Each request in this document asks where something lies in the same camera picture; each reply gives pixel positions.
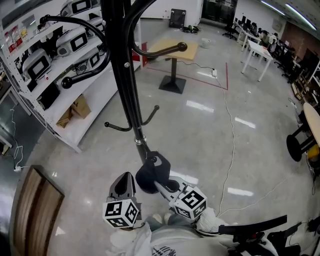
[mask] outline white shoe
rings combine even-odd
[[[152,215],[152,218],[154,218],[157,222],[159,222],[161,224],[164,223],[160,214],[154,214],[154,215]]]
[[[170,216],[172,215],[172,213],[168,212],[164,215],[163,220],[164,220],[164,224],[168,225],[168,221]]]

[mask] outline white cube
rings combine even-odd
[[[175,212],[183,217],[194,220],[207,208],[207,197],[194,187],[174,203]]]
[[[113,228],[133,227],[139,210],[131,199],[105,202],[102,218]]]

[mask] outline red floor marking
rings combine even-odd
[[[165,71],[165,70],[161,70],[161,69],[152,68],[152,67],[147,67],[147,69],[149,69],[149,70],[161,71],[161,72],[165,72],[165,73],[171,74],[171,72],[168,72],[168,71]],[[186,76],[186,75],[183,75],[183,74],[176,74],[176,75],[177,75],[177,76],[180,76],[180,77],[184,77],[184,78],[189,78],[189,79],[192,79],[192,80],[195,80],[195,81],[198,81],[198,82],[207,84],[207,85],[211,85],[211,86],[215,86],[215,87],[221,88],[221,86],[219,86],[219,85],[215,85],[215,84],[213,84],[213,83],[201,81],[201,80],[192,78],[192,77],[190,77],[190,76]]]
[[[226,73],[226,90],[229,91],[228,65],[227,65],[227,63],[225,63],[225,73]]]

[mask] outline brown wall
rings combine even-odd
[[[320,56],[320,41],[303,29],[287,22],[281,40],[288,41],[295,49],[295,54],[302,60],[307,48]]]

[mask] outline red fire extinguisher box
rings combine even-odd
[[[144,51],[144,52],[147,51],[147,42],[144,42],[142,44],[141,50]],[[138,55],[135,51],[132,51],[132,58],[133,58],[134,61],[138,61],[139,62],[140,61],[140,57],[141,56]],[[145,57],[145,56],[142,56],[142,65],[143,65],[143,67],[147,64],[147,62],[148,62],[148,58]]]

